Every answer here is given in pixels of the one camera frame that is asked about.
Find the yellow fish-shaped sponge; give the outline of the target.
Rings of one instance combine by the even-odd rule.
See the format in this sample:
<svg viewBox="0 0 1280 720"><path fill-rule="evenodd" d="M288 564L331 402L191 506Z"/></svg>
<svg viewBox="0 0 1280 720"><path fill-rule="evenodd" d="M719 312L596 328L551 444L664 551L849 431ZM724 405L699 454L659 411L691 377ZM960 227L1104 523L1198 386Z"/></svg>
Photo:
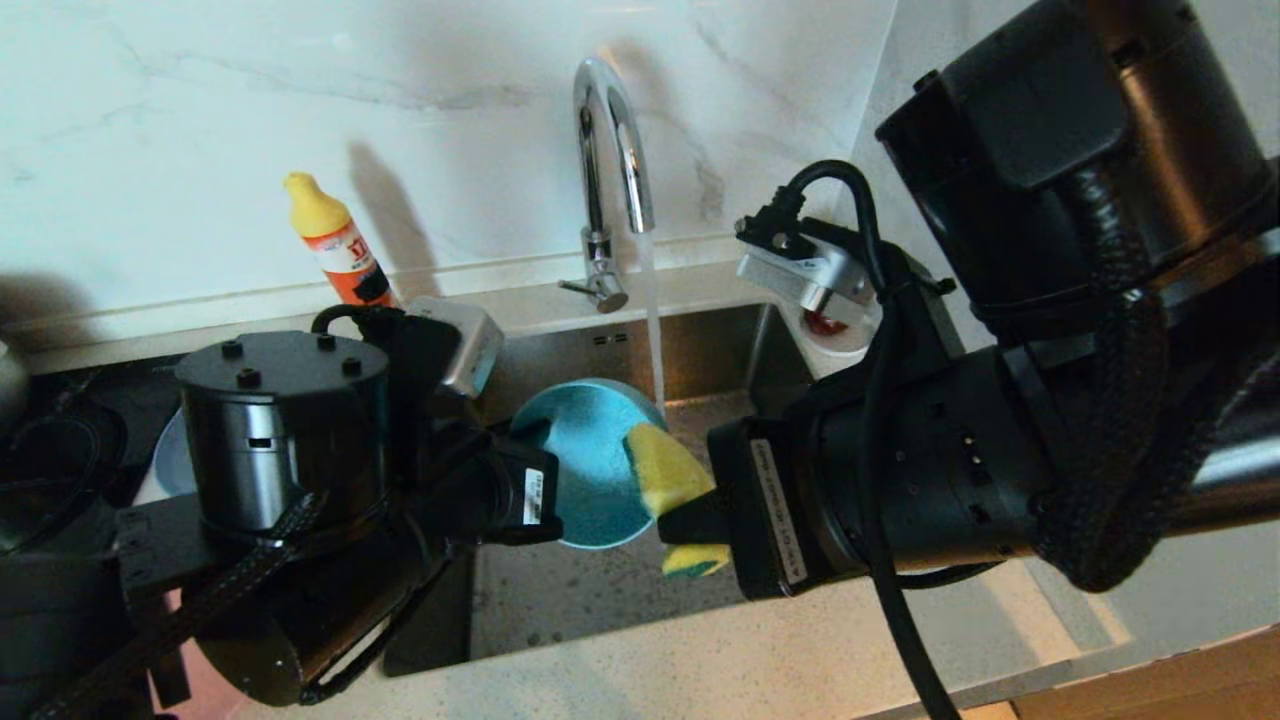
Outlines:
<svg viewBox="0 0 1280 720"><path fill-rule="evenodd" d="M646 510L660 520L716 489L710 473L684 445L659 425L641 423L625 438L626 450ZM662 542L666 577L709 577L731 560L724 542Z"/></svg>

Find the teal ceramic bowl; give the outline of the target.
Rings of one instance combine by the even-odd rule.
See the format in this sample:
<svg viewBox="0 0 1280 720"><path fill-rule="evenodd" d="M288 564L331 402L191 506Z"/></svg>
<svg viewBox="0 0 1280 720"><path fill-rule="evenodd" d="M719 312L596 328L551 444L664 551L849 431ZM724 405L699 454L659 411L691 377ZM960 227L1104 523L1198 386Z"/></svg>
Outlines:
<svg viewBox="0 0 1280 720"><path fill-rule="evenodd" d="M545 450L559 459L562 544L612 550L652 527L625 438L636 424L666 428L666 420L641 391L604 378L571 380L534 395L511 420L550 421Z"/></svg>

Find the yellow orange dish soap bottle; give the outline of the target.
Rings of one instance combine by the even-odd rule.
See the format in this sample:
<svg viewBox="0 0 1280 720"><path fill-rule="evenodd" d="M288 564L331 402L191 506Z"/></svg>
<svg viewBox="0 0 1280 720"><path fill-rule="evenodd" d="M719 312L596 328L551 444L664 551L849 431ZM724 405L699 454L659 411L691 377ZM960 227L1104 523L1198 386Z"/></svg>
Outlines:
<svg viewBox="0 0 1280 720"><path fill-rule="evenodd" d="M305 242L343 304L397 307L390 282L349 209L323 191L310 173L283 181L291 225Z"/></svg>

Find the chrome faucet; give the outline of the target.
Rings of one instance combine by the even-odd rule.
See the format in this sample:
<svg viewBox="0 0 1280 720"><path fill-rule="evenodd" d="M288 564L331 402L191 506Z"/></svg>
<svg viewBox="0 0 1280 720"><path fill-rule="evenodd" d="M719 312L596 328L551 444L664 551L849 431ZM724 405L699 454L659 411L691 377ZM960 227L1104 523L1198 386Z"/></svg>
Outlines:
<svg viewBox="0 0 1280 720"><path fill-rule="evenodd" d="M596 313L612 314L628 302L612 229L605 220L602 188L604 151L614 154L622 182L630 231L648 234L657 227L652 184L641 133L616 68L603 56L588 56L577 67L572 92L573 119L582 182L585 224L580 231L585 277L562 281L562 290L585 296Z"/></svg>

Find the stainless steel sink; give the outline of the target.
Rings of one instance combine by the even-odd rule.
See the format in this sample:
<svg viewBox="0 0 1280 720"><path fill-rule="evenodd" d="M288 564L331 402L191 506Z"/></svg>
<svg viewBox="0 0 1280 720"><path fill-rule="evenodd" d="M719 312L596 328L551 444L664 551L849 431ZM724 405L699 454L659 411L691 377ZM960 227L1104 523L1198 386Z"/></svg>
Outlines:
<svg viewBox="0 0 1280 720"><path fill-rule="evenodd" d="M659 332L664 419L704 468L710 429L777 411L812 382L782 313L769 304L663 316ZM479 416L502 424L544 388L584 378L650 393L646 323L507 340ZM445 573L384 653L381 670L429 673L742 601L732 568L703 579L667 578L663 555L655 529L612 550L484 546Z"/></svg>

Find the small white dish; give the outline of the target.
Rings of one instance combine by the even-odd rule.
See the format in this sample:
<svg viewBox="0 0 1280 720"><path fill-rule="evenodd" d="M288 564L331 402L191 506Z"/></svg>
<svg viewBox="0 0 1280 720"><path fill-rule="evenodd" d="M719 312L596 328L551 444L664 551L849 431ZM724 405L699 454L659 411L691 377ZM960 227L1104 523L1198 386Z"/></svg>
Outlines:
<svg viewBox="0 0 1280 720"><path fill-rule="evenodd" d="M870 342L879 328L882 310L876 301L868 305L852 304L852 319L844 322L849 329L836 337L815 337L804 325L803 314L799 315L799 327L805 341L823 354L833 357L860 357L870 347Z"/></svg>

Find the running water stream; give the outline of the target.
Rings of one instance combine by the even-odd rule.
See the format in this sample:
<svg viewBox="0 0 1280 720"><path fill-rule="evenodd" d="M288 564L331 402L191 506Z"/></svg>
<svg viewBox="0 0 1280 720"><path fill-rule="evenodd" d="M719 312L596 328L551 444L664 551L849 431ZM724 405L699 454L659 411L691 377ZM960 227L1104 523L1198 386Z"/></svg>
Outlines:
<svg viewBox="0 0 1280 720"><path fill-rule="evenodd" d="M666 415L666 368L663 364L663 348L660 334L660 296L657 283L657 269L653 256L653 242L650 233L636 234L634 237L639 279L643 286L644 307L646 314L646 329L649 337L652 361L652 387L654 405L662 416Z"/></svg>

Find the wooden cabinet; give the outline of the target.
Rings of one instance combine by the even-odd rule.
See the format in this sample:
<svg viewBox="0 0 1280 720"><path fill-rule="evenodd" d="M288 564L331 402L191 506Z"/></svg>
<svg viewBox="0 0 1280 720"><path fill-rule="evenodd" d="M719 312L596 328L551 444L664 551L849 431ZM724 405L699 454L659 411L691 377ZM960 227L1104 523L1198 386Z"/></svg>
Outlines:
<svg viewBox="0 0 1280 720"><path fill-rule="evenodd" d="M1011 706L1018 720L1280 720L1280 626Z"/></svg>

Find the blue plastic plate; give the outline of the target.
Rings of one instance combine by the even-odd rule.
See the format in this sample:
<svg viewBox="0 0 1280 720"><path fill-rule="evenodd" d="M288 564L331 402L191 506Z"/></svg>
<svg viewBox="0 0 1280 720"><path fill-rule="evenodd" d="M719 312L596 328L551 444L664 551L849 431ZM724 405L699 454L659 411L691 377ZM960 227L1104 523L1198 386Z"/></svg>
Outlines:
<svg viewBox="0 0 1280 720"><path fill-rule="evenodd" d="M189 450L186 416L179 407L154 448L152 475L165 497L187 496L197 492L195 465Z"/></svg>

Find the black induction cooktop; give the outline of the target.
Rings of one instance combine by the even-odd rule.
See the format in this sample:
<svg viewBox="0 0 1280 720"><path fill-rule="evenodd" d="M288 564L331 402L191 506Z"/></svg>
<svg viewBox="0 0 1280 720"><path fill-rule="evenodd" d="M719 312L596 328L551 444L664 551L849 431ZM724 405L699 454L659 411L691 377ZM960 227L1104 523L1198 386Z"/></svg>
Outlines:
<svg viewBox="0 0 1280 720"><path fill-rule="evenodd" d="M115 515L188 495L189 470L156 466L184 433L180 355L37 375L29 406L0 436L0 560L109 551Z"/></svg>

